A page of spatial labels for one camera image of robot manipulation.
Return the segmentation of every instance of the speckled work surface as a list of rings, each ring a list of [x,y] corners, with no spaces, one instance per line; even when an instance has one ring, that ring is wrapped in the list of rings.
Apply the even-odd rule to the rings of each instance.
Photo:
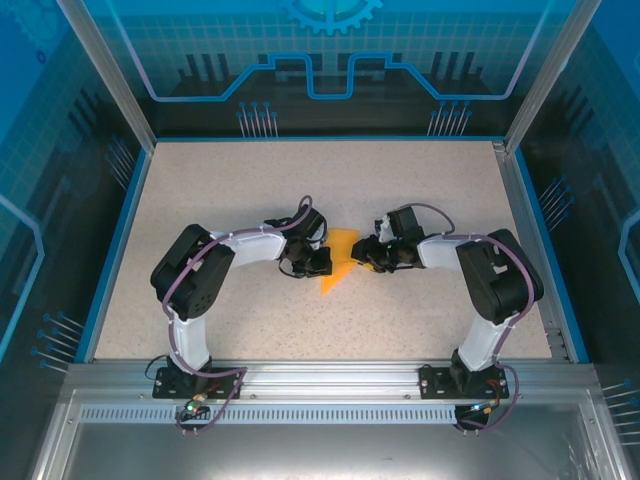
[[[446,210],[458,232],[515,232],[490,142],[160,143],[134,220],[96,358],[167,351],[167,323],[149,276],[185,226],[230,231],[293,214],[300,197],[330,227],[373,232],[410,201]],[[426,232],[443,221],[418,211]],[[207,341],[225,359],[448,358],[473,315],[461,273],[354,269],[327,296],[275,262],[232,271],[209,310]],[[505,357],[549,357],[539,312],[518,324]]]

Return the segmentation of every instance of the white robotic arm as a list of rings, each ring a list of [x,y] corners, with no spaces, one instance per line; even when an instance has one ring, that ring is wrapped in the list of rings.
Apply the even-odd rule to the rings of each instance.
[[[425,235],[411,206],[389,212],[375,227],[376,234],[360,240],[352,252],[355,260],[372,270],[394,273],[407,268],[446,268],[463,273],[476,312],[466,339],[453,353],[450,372],[459,393],[472,395],[474,377],[482,377],[480,372],[493,367],[505,331],[530,303],[529,280],[532,301],[542,297],[540,277],[508,230],[488,236]],[[475,383],[484,388],[484,381]]]
[[[182,232],[151,276],[160,301],[195,254],[212,241],[221,241],[203,257],[198,268],[188,273],[171,296],[169,309],[179,318],[171,323],[176,344],[175,351],[172,349],[170,353],[173,365],[190,374],[183,362],[196,371],[209,364],[205,315],[229,270],[264,260],[282,262],[286,259],[291,262],[293,272],[288,275],[296,278],[331,273],[329,249],[323,247],[326,221],[312,208],[304,213],[305,208],[300,207],[293,218],[268,220],[255,229],[237,234],[209,232],[199,225],[190,225]],[[302,222],[295,228],[276,230],[301,217]]]

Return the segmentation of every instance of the black mounting bracket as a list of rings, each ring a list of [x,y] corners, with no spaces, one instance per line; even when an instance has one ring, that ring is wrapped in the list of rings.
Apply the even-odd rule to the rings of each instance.
[[[178,368],[171,359],[167,360],[166,367],[161,367],[156,372],[151,396],[162,399],[188,400],[194,395],[207,391],[207,398],[210,400],[226,400],[233,389],[234,382],[239,378],[239,374],[222,378],[203,378],[188,374]],[[202,369],[206,373],[224,373],[236,367],[213,368],[211,362]],[[240,398],[240,390],[234,394],[233,398]]]
[[[495,390],[487,383],[495,380],[500,385],[500,399],[509,398],[509,385],[504,370],[491,366],[480,372],[473,372],[471,388],[461,392],[451,375],[450,367],[424,365],[418,370],[418,384],[422,400],[492,400]]]

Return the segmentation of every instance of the aluminum frame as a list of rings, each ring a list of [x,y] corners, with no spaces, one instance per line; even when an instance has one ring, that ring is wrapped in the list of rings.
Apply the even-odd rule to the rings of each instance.
[[[581,357],[585,356],[582,352],[584,350],[582,338],[576,338],[575,335],[572,335],[569,328],[567,315],[558,293],[558,285],[549,258],[545,253],[540,230],[536,225],[532,206],[532,202],[536,200],[529,198],[520,167],[513,155],[507,152],[505,145],[501,142],[494,142],[493,148],[509,205],[513,212],[520,243],[531,262],[537,267],[538,274],[546,286],[545,295],[537,302],[537,305],[540,309],[545,332],[547,332],[551,356],[560,361],[580,362],[583,359]],[[580,353],[576,349],[576,345],[581,345]]]
[[[363,409],[371,405],[393,409],[407,405],[456,404],[447,400],[420,400],[418,369],[425,363],[447,365],[448,362],[441,360],[243,363],[249,371],[240,399],[234,405],[346,404]],[[579,406],[584,431],[602,478],[633,478],[592,365],[549,361],[509,363],[520,377],[522,404]],[[233,361],[216,364],[237,366]],[[143,375],[146,365],[145,361],[99,361],[70,366],[32,476],[34,480],[63,478],[84,407],[182,404],[181,401],[150,398],[153,382]],[[140,422],[131,418],[124,423]]]

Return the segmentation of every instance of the blue enclosure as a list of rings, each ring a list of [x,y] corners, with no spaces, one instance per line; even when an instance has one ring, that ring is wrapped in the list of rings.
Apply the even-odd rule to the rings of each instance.
[[[3,478],[31,475],[92,359],[163,141],[504,143],[566,318],[554,360],[640,382],[639,20],[624,0],[0,0]]]

